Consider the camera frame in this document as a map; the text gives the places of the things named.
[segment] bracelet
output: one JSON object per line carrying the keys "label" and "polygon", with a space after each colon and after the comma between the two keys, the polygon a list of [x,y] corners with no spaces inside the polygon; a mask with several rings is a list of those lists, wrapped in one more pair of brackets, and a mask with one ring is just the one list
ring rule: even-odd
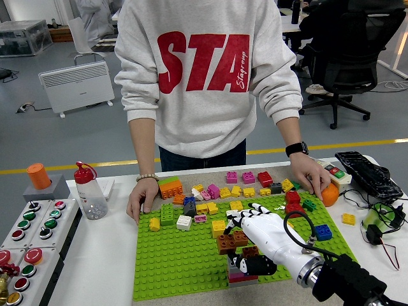
{"label": "bracelet", "polygon": [[140,181],[140,180],[142,180],[142,179],[147,179],[147,178],[152,178],[152,179],[155,179],[157,182],[159,182],[159,177],[156,175],[156,174],[143,174],[143,175],[139,175],[137,178],[136,178],[136,182],[138,182],[138,181]]}

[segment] gray floor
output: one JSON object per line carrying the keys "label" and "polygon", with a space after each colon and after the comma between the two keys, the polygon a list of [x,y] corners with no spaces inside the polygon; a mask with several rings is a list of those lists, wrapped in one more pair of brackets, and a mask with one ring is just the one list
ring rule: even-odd
{"label": "gray floor", "polygon": [[[10,174],[9,170],[25,169],[33,163],[45,166],[71,166],[81,160],[86,163],[127,161],[135,159],[129,137],[126,114],[120,103],[120,88],[113,82],[115,99],[113,106],[101,104],[94,108],[79,108],[66,112],[60,119],[52,110],[16,113],[19,106],[34,101],[36,108],[49,108],[46,92],[38,73],[73,66],[75,48],[73,43],[56,43],[34,57],[0,59],[0,67],[20,71],[18,79],[0,83],[0,241],[3,241],[25,205],[22,194],[29,184],[26,173]],[[106,58],[111,78],[120,70],[120,62],[113,54]],[[398,75],[378,65],[379,82],[402,81]],[[302,88],[310,80],[300,78]],[[378,91],[385,91],[382,85]],[[386,145],[353,145],[357,142],[372,142],[408,138],[407,92],[369,92],[354,97],[355,104],[372,112],[371,120],[363,121],[361,115],[349,110],[339,110],[339,127],[331,130],[329,106],[308,110],[301,118],[304,140],[309,146],[336,145],[332,149],[312,150],[317,158],[333,157],[341,150],[357,150],[374,157],[379,164],[390,169],[398,185],[408,190],[407,164],[404,159],[408,143]],[[259,113],[255,131],[248,137],[247,150],[283,148],[277,128],[270,119]],[[339,144],[351,143],[346,148]],[[249,155],[248,164],[286,161],[283,153]],[[51,171],[62,173],[65,179],[73,179],[74,169]],[[135,165],[106,166],[97,169],[100,177],[138,173]]]}

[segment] black watch strap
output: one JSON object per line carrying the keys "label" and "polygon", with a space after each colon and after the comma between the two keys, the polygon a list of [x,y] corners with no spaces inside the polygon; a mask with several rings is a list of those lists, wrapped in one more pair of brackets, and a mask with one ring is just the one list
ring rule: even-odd
{"label": "black watch strap", "polygon": [[309,155],[309,150],[307,148],[306,143],[298,142],[292,145],[288,145],[285,149],[286,155],[289,157],[292,153],[302,152],[306,155]]}

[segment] red letter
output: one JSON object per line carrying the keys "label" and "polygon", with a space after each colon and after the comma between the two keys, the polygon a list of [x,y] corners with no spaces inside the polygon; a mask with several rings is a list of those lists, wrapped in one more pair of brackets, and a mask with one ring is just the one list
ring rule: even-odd
{"label": "red letter", "polygon": [[162,93],[169,94],[183,77],[183,64],[176,55],[170,52],[169,48],[173,44],[173,52],[185,53],[186,37],[181,32],[164,33],[158,37],[157,44],[163,63],[168,70],[168,72],[159,73],[159,88]]}
{"label": "red letter", "polygon": [[214,71],[209,91],[223,91],[231,84],[230,92],[246,92],[249,74],[249,35],[231,34],[228,37],[224,53]]}
{"label": "red letter", "polygon": [[202,91],[204,89],[214,49],[224,46],[225,37],[225,34],[191,35],[189,48],[197,50],[186,91]]}

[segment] green baseplate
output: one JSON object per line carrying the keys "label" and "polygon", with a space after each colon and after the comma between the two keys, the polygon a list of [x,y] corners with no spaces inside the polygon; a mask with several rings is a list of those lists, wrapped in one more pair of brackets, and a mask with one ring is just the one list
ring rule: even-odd
{"label": "green baseplate", "polygon": [[[316,242],[316,247],[335,254],[347,254],[356,260],[323,203],[308,192],[299,193],[299,195],[302,201],[310,199],[316,204],[313,212],[306,212],[314,225],[327,224],[333,233],[332,239]],[[183,214],[182,207],[176,207],[174,210],[174,225],[161,226],[158,232],[149,229],[149,220],[153,217],[160,219],[160,211],[141,215],[136,252],[134,301],[228,288],[226,255],[218,255],[217,240],[212,238],[211,222],[225,220],[227,225],[226,211],[230,210],[230,201],[235,201],[234,199],[228,198],[226,199],[228,202],[217,203],[218,213],[207,214],[206,223],[193,221],[189,231],[176,228],[177,219]],[[285,205],[284,194],[241,200],[241,202],[244,209],[249,208],[248,203],[259,203],[282,218],[285,216],[284,210],[275,209]],[[307,240],[310,235],[307,221],[304,218],[294,218],[289,221],[299,235]],[[240,252],[241,247],[237,248],[237,253]],[[260,276],[259,283],[290,278],[289,272],[283,266],[278,266],[273,276]]]}

